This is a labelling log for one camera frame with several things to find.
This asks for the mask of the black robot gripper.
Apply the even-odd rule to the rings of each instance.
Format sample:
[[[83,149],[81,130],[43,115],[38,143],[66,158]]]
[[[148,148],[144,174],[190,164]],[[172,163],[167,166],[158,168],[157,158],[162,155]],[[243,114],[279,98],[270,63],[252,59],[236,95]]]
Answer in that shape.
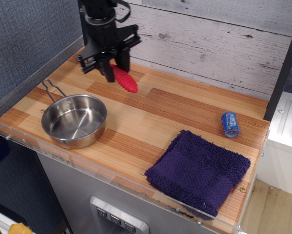
[[[100,70],[108,82],[115,82],[110,60],[115,59],[117,66],[125,72],[130,71],[130,49],[140,43],[136,24],[117,28],[115,21],[105,25],[87,22],[88,45],[78,55],[83,73]]]

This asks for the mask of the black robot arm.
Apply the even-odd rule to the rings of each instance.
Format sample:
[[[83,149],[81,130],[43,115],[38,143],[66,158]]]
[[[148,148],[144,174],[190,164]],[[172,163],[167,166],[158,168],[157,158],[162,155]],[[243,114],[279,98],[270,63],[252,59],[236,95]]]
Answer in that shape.
[[[85,47],[76,59],[83,73],[98,69],[108,82],[114,82],[110,60],[129,72],[130,48],[141,42],[136,24],[116,25],[128,19],[131,8],[123,0],[81,0],[79,11]]]

